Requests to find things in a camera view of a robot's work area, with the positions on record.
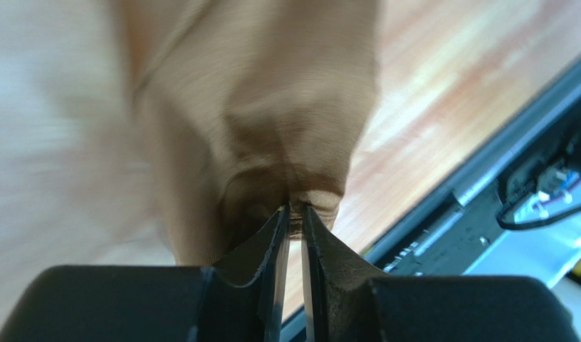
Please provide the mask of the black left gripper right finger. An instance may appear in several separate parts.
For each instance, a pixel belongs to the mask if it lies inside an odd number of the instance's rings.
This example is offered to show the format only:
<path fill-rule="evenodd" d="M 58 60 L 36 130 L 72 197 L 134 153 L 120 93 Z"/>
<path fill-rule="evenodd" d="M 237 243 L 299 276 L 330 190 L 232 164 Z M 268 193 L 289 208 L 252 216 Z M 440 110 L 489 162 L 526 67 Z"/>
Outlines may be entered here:
<path fill-rule="evenodd" d="M 381 341 L 371 286 L 388 275 L 338 239 L 315 209 L 302 208 L 303 297 L 308 341 Z"/>

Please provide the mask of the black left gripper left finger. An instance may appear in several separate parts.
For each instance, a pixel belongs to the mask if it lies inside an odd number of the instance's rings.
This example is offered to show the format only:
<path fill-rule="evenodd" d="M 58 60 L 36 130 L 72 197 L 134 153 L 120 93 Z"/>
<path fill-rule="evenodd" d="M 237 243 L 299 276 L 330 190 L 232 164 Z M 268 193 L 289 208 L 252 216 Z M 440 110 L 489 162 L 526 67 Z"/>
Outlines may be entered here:
<path fill-rule="evenodd" d="M 289 253 L 290 209 L 282 206 L 214 264 L 200 313 L 201 341 L 278 341 Z"/>

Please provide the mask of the brown cloth napkin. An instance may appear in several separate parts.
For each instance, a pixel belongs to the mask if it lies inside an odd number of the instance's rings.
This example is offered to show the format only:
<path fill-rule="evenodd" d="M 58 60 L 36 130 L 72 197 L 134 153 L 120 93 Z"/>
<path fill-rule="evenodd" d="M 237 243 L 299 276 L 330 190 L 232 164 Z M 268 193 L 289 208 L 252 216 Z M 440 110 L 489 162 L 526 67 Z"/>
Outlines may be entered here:
<path fill-rule="evenodd" d="M 377 104 L 378 1 L 112 1 L 176 263 L 281 206 L 334 226 Z"/>

